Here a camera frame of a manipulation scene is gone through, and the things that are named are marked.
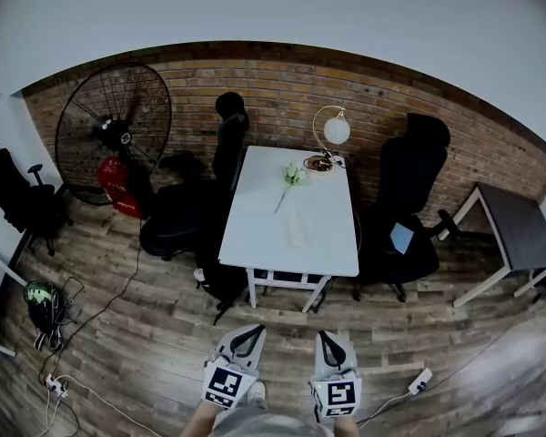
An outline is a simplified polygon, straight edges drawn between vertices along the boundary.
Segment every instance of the paper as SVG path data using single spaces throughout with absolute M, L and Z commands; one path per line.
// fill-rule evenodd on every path
M 407 252 L 409 248 L 410 240 L 412 239 L 413 231 L 403 227 L 399 223 L 394 225 L 394 229 L 390 232 L 390 239 L 394 245 L 394 249 L 400 254 Z

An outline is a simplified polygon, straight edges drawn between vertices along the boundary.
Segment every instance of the flower stem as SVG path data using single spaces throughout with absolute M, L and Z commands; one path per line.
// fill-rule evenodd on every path
M 283 202 L 285 195 L 288 194 L 289 188 L 291 188 L 291 186 L 285 186 L 285 189 L 283 190 L 283 196 L 281 196 L 281 199 L 279 200 L 279 203 L 277 204 L 277 207 L 275 208 L 275 212 L 273 212 L 274 214 L 277 214 L 277 211 L 279 210 L 279 207 L 281 206 L 281 202 Z

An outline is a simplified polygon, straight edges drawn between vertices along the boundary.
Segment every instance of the white table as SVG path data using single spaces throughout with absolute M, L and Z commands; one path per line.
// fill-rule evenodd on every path
M 248 148 L 218 258 L 221 264 L 247 269 L 253 308 L 256 285 L 312 290 L 302 310 L 307 312 L 332 276 L 358 275 L 346 169 L 334 166 L 327 176 L 309 173 L 308 182 L 290 188 L 275 213 L 284 189 L 281 168 L 291 162 L 301 165 L 312 155 L 294 149 Z M 256 278 L 255 269 L 266 270 L 267 277 Z M 280 271 L 301 274 L 300 280 L 278 279 Z M 322 277 L 312 283 L 311 274 Z

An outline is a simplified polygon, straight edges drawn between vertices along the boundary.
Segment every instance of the dark desk top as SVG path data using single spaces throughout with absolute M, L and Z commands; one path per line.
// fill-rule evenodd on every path
M 546 268 L 546 219 L 535 200 L 478 183 L 510 268 Z

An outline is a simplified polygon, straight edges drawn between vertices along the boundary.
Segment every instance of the shoe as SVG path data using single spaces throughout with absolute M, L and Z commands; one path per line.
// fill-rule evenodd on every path
M 261 381 L 256 381 L 247 392 L 247 400 L 249 403 L 252 401 L 265 401 L 266 391 L 265 384 Z

